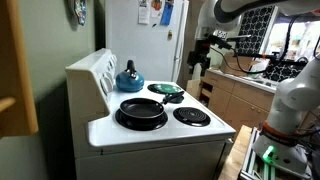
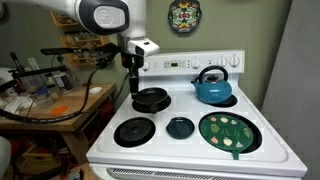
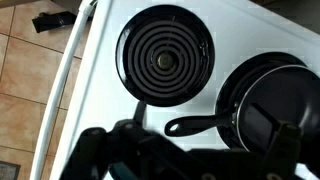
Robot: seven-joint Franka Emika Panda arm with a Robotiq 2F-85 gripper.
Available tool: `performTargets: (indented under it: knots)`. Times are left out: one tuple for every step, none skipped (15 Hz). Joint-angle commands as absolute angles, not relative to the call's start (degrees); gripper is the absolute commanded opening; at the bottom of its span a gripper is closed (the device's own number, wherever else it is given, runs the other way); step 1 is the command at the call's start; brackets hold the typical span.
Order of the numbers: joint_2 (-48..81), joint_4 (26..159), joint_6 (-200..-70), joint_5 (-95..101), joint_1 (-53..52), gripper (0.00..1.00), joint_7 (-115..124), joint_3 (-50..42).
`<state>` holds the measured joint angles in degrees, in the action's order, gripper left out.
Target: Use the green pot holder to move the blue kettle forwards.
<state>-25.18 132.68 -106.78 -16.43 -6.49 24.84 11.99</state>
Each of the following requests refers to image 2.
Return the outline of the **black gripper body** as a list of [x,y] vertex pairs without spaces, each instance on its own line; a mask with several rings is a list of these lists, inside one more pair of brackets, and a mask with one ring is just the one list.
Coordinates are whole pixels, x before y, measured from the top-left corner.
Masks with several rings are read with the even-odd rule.
[[137,55],[131,55],[128,53],[121,54],[121,62],[124,68],[127,68],[132,77],[138,77],[138,69],[144,65],[144,58]]

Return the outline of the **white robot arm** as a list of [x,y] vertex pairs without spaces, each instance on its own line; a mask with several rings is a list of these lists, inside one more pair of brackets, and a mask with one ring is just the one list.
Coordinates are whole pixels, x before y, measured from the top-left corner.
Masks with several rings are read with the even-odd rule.
[[2,3],[38,6],[67,15],[96,35],[118,35],[117,51],[130,71],[130,93],[135,97],[139,90],[138,69],[144,58],[159,52],[159,46],[146,36],[146,0],[1,0]]

